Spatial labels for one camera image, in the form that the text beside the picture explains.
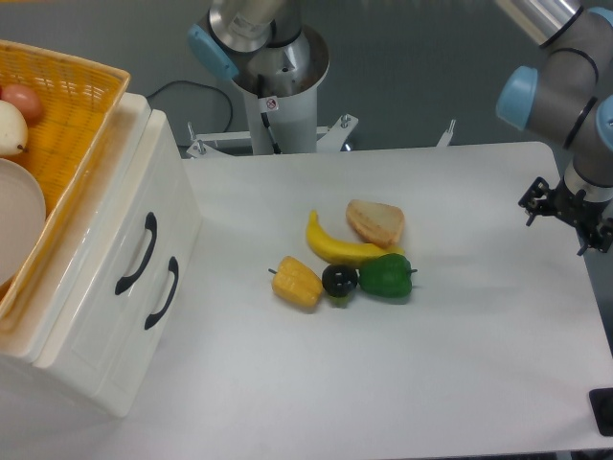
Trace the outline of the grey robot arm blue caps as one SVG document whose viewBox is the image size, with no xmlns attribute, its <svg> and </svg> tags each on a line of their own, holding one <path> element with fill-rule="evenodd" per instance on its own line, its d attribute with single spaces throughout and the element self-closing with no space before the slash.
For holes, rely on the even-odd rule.
<svg viewBox="0 0 613 460">
<path fill-rule="evenodd" d="M 612 245 L 612 100 L 595 89 L 612 65 L 612 11 L 579 1 L 500 1 L 547 59 L 539 69 L 520 66 L 496 104 L 497 116 L 572 152 L 552 187 L 538 177 L 518 204 L 530 219 L 554 217 L 573 227 L 582 251 Z"/>
</svg>

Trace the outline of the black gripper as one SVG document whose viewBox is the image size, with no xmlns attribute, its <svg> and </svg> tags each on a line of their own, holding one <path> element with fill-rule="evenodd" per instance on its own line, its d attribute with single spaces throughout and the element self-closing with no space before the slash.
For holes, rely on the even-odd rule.
<svg viewBox="0 0 613 460">
<path fill-rule="evenodd" d="M 588 249 L 607 253 L 612 245 L 612 221 L 604 221 L 602 217 L 607 202 L 589 201 L 583 189 L 573 194 L 565 183 L 559 183 L 550 191 L 548 182 L 539 176 L 518 205 L 528 216 L 527 226 L 537 217 L 554 217 L 574 227 L 581 242 L 578 256 L 583 256 Z"/>
</svg>

